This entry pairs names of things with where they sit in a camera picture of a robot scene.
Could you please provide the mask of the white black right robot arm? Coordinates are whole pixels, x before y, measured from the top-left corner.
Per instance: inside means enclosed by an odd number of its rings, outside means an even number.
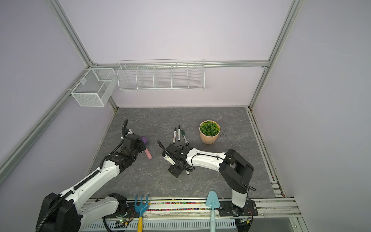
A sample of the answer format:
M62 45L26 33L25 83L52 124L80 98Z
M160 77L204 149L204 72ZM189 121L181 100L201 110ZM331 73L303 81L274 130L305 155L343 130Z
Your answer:
M197 167L219 172L232 189L231 203L222 207L222 210L235 217L244 214L247 210L248 192L256 189L250 186L254 167L242 155L233 149L214 153L190 146L169 144L165 147L160 141L157 143L162 149L163 158L171 164L168 172L176 178L183 171L193 172Z

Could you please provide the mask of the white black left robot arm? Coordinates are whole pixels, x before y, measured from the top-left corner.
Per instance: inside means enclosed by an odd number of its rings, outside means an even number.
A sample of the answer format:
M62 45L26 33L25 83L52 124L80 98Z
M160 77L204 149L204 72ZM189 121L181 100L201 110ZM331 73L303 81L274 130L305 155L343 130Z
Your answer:
M101 160L96 170L63 192L50 193L44 198L35 227L37 232L79 232L100 218L127 215L127 198L118 193L111 193L103 200L84 205L102 186L128 169L138 155L146 150L142 138L127 128L127 124L128 121L124 121L119 145Z

